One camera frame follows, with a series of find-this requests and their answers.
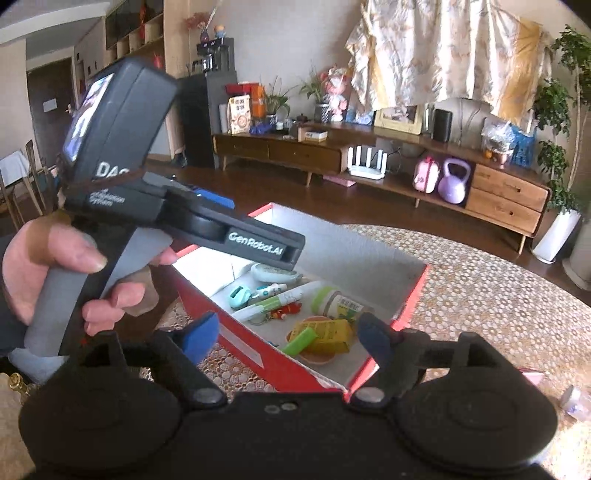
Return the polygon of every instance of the toy figure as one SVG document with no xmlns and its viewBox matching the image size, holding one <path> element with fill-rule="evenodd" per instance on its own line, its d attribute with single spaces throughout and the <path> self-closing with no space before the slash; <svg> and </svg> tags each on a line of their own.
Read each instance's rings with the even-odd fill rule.
<svg viewBox="0 0 591 480">
<path fill-rule="evenodd" d="M 277 310 L 273 310 L 269 312 L 267 315 L 270 320 L 285 320 L 285 317 L 288 315 L 294 315 L 299 313 L 301 310 L 301 303 L 295 301 L 294 303 L 290 303 L 289 305 L 285 305 L 284 307 L 280 307 Z"/>
<path fill-rule="evenodd" d="M 226 36 L 226 28 L 223 25 L 216 26 L 213 31 L 216 34 L 216 38 L 224 38 Z"/>
<path fill-rule="evenodd" d="M 343 92 L 347 88 L 347 69 L 332 67 L 326 77 L 326 95 L 324 103 L 328 103 L 332 111 L 332 121 L 342 122 L 343 111 L 347 110 L 347 99 Z"/>
</svg>

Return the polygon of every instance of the screw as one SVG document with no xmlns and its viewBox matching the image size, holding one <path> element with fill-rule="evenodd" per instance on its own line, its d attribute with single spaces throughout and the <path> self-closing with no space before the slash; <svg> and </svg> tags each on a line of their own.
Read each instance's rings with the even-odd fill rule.
<svg viewBox="0 0 591 480">
<path fill-rule="evenodd" d="M 355 391 L 355 397 L 364 403 L 380 403 L 386 394 L 376 387 L 363 387 Z"/>
<path fill-rule="evenodd" d="M 215 405 L 223 399 L 223 393 L 216 388 L 200 388 L 191 395 L 191 399 L 201 405 Z"/>
<path fill-rule="evenodd" d="M 281 409 L 277 405 L 267 405 L 265 407 L 265 413 L 269 413 L 271 415 L 277 415 L 281 412 Z"/>
<path fill-rule="evenodd" d="M 286 402 L 281 404 L 281 408 L 285 411 L 294 411 L 297 410 L 297 405 L 293 402 Z"/>
</svg>

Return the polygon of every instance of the brass object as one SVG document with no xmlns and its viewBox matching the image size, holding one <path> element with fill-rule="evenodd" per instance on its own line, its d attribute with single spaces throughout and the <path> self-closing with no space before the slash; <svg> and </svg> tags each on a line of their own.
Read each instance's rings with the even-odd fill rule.
<svg viewBox="0 0 591 480">
<path fill-rule="evenodd" d="M 21 404 L 31 396 L 31 393 L 35 390 L 36 385 L 27 385 L 20 374 L 14 373 L 8 380 L 8 385 L 11 390 L 19 392 L 21 394 Z"/>
</svg>

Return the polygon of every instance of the hand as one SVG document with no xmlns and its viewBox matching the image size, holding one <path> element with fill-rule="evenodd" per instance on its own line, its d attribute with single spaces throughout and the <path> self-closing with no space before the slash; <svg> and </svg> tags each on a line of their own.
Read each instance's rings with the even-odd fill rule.
<svg viewBox="0 0 591 480">
<path fill-rule="evenodd" d="M 167 248 L 152 264 L 170 265 L 176 259 L 174 251 Z M 18 231 L 4 255 L 2 277 L 7 301 L 19 320 L 29 325 L 50 266 L 57 264 L 91 274 L 102 270 L 106 263 L 107 259 L 69 225 L 64 213 L 37 218 Z M 109 298 L 87 302 L 82 308 L 86 333 L 92 336 L 112 330 L 124 309 L 141 304 L 146 287 L 146 283 L 136 281 L 118 283 Z"/>
</svg>

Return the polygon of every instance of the open cardboard box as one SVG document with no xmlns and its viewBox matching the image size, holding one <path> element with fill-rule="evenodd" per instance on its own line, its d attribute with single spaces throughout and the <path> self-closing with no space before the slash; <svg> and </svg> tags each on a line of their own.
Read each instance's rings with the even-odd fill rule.
<svg viewBox="0 0 591 480">
<path fill-rule="evenodd" d="M 266 205 L 251 216 L 306 237 L 306 246 L 295 267 L 306 278 L 322 280 L 371 307 L 378 318 L 396 330 L 408 325 L 428 265 L 384 243 L 281 205 Z M 174 266 L 180 274 L 177 288 L 186 312 L 193 318 L 218 312 L 219 342 L 278 391 L 336 388 L 351 393 L 377 369 L 357 339 L 349 353 L 336 355 L 324 365 L 284 355 L 271 343 L 284 346 L 293 326 L 313 315 L 313 295 L 303 298 L 299 314 L 285 320 L 272 320 L 260 326 L 239 323 L 231 317 L 228 295 L 237 285 L 261 285 L 251 276 L 253 262 L 196 246 L 179 252 L 179 256 Z"/>
</svg>

